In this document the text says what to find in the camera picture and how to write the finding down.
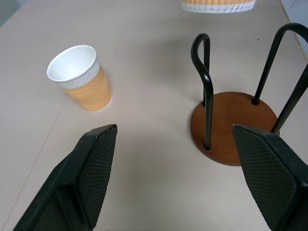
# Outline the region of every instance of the cup rim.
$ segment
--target cup rim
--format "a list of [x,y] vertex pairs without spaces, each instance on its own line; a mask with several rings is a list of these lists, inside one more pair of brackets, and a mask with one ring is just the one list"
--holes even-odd
[[[90,48],[90,49],[92,49],[92,50],[94,51],[94,59],[93,59],[92,63],[89,65],[89,67],[88,67],[84,72],[82,72],[81,74],[79,74],[79,75],[77,75],[77,76],[75,76],[75,77],[72,77],[72,78],[70,78],[70,79],[56,80],[56,79],[51,78],[51,77],[49,76],[49,74],[48,74],[48,73],[50,72],[51,65],[52,65],[60,56],[62,56],[63,54],[65,54],[65,53],[69,52],[70,50],[75,49],[75,48],[77,48],[77,47],[88,47],[88,48]],[[52,59],[52,61],[49,63],[48,67],[47,67],[47,73],[46,73],[46,74],[47,74],[47,77],[48,77],[50,80],[54,81],[54,82],[57,82],[57,83],[67,83],[67,82],[70,82],[70,81],[72,81],[72,80],[75,80],[75,79],[81,77],[82,75],[84,75],[85,73],[87,73],[87,72],[93,67],[93,65],[95,64],[95,62],[96,62],[96,51],[95,51],[95,49],[94,49],[92,46],[89,46],[89,45],[77,45],[77,46],[70,47],[70,48],[68,48],[68,49],[66,49],[66,50],[64,50],[64,51],[62,51],[60,54],[58,54],[56,57],[54,57],[54,58]]]

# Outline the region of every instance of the wooden base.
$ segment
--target wooden base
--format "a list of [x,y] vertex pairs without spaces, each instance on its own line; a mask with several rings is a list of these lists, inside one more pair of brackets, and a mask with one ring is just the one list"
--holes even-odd
[[199,150],[210,159],[225,165],[240,166],[235,142],[232,136],[232,124],[243,124],[270,131],[277,117],[271,108],[260,101],[253,105],[253,96],[239,92],[223,92],[214,95],[211,144],[206,150],[205,108],[200,103],[192,114],[192,139]]

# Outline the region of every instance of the paper cup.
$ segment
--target paper cup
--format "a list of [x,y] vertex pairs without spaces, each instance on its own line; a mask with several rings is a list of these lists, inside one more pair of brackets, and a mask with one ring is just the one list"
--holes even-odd
[[182,8],[197,13],[235,13],[251,10],[256,0],[182,0]]
[[111,88],[91,46],[75,46],[58,54],[47,76],[89,111],[102,110],[111,102]]

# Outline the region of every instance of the beige table surface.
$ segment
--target beige table surface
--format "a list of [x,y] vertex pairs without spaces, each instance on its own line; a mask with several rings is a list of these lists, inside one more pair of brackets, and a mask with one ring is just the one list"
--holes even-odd
[[[116,123],[96,230],[269,230],[241,168],[211,161],[190,138],[202,99],[190,46],[198,33],[210,35],[215,93],[254,94],[285,23],[278,0],[224,15],[185,12],[180,0],[34,0],[18,10],[0,28],[0,228],[14,228],[83,133]],[[50,60],[78,44],[97,50],[114,90],[100,113],[82,109],[46,76]],[[305,65],[287,33],[261,96],[276,114]],[[306,163],[307,102],[306,92],[281,132]]]

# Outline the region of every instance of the black metal loop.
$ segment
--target black metal loop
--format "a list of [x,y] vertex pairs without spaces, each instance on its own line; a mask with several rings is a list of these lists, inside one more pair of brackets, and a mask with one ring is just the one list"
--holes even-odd
[[[201,42],[204,44],[204,64],[201,62],[198,50]],[[205,107],[205,149],[211,147],[212,115],[213,115],[213,83],[209,74],[210,66],[210,37],[202,33],[196,37],[191,49],[192,63],[197,69],[203,83],[203,103]]]
[[[258,105],[259,99],[261,96],[261,93],[263,91],[265,82],[267,80],[267,77],[269,75],[269,71],[271,69],[271,66],[273,64],[273,61],[275,59],[277,50],[279,48],[279,45],[281,43],[281,40],[284,36],[284,34],[287,31],[293,31],[300,35],[307,43],[308,43],[308,28],[305,26],[298,24],[298,23],[289,23],[281,27],[273,41],[273,44],[271,46],[268,59],[266,60],[265,67],[261,76],[261,80],[258,85],[258,89],[256,91],[255,97],[252,100],[252,104]],[[304,92],[306,91],[308,87],[308,65],[306,66],[303,74],[301,75],[295,89],[292,92],[291,97],[289,98],[287,104],[283,108],[281,114],[279,115],[274,127],[272,128],[271,132],[278,134],[284,123],[286,122],[287,118],[289,117],[290,113],[293,111],[294,107],[296,106],[299,99],[302,97]]]

